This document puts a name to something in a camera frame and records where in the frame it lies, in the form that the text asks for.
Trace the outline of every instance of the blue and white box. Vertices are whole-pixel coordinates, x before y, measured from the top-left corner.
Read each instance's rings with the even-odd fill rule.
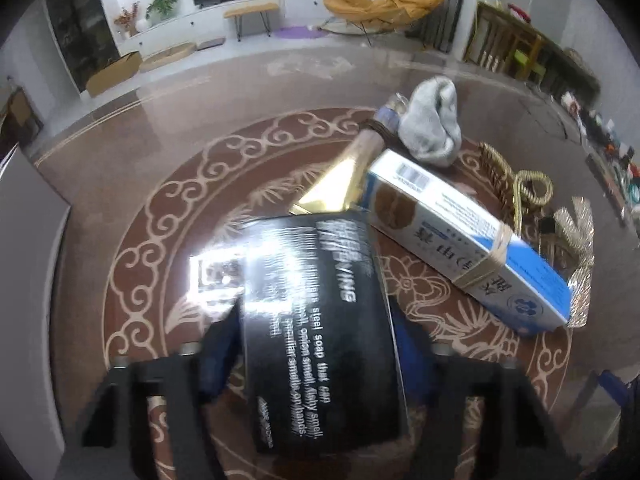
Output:
[[[360,206],[369,221],[450,280],[491,250],[500,221],[458,190],[391,150],[367,173]],[[566,325],[566,282],[515,234],[505,265],[466,292],[521,335]]]

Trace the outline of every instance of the gold ornament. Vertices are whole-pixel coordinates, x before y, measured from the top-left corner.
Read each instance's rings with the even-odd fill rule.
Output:
[[[522,216],[539,213],[551,200],[554,185],[551,179],[540,171],[522,170],[513,173],[511,166],[502,155],[485,142],[482,142],[478,149],[480,164],[487,172],[498,199],[506,212],[510,216],[513,215],[513,232],[521,236]],[[543,195],[536,194],[535,182],[544,185]]]
[[[566,208],[554,213],[558,235],[576,256],[578,267],[569,277],[567,284],[571,291],[571,310],[567,326],[580,328],[587,324],[589,305],[591,303],[591,269],[593,256],[593,215],[591,203],[583,197],[574,196],[575,219]]]

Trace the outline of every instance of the potted plant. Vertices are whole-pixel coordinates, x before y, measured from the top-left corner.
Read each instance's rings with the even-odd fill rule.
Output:
[[[136,29],[136,16],[138,15],[138,7],[140,6],[140,2],[135,2],[131,6],[131,10],[127,10],[122,7],[122,12],[120,15],[113,20],[117,26],[122,27],[124,29],[125,34],[128,36],[135,36],[138,33]]]
[[[157,16],[159,21],[166,20],[174,15],[175,4],[179,0],[153,0],[146,8],[146,18]]]

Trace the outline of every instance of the brown patterned rug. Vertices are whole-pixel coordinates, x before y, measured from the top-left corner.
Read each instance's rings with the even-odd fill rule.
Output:
[[[153,359],[198,340],[215,320],[187,300],[189,257],[232,240],[251,218],[286,214],[300,191],[350,142],[357,123],[371,114],[369,109],[327,108],[252,124],[216,140],[165,180],[131,223],[111,266],[103,315],[105,366],[119,354]],[[442,176],[500,216],[474,144],[465,141],[455,165]],[[449,280],[384,235],[378,238],[388,290],[409,319],[462,355],[491,361],[517,357],[544,405],[553,407],[568,363],[569,330],[520,338]],[[399,478],[426,416],[424,410],[411,408],[411,435],[401,441],[295,463],[255,453],[241,364],[233,371],[229,390],[208,410],[227,475],[249,479]],[[473,463],[481,412],[481,403],[469,400],[460,476]],[[161,476],[173,479],[165,415],[164,400],[153,398],[150,423],[156,459]]]

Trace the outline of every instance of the screw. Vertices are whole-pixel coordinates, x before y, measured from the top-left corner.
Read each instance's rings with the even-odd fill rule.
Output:
[[[113,368],[126,368],[129,366],[129,358],[126,355],[116,355],[113,358]]]
[[[515,370],[518,367],[518,360],[513,357],[507,357],[504,362],[502,363],[502,368],[506,368],[507,370]]]
[[[444,343],[436,343],[431,347],[432,351],[436,355],[452,356],[456,355],[456,351],[449,345]]]
[[[200,343],[197,341],[191,343],[183,343],[180,346],[180,355],[193,355],[200,351]]]

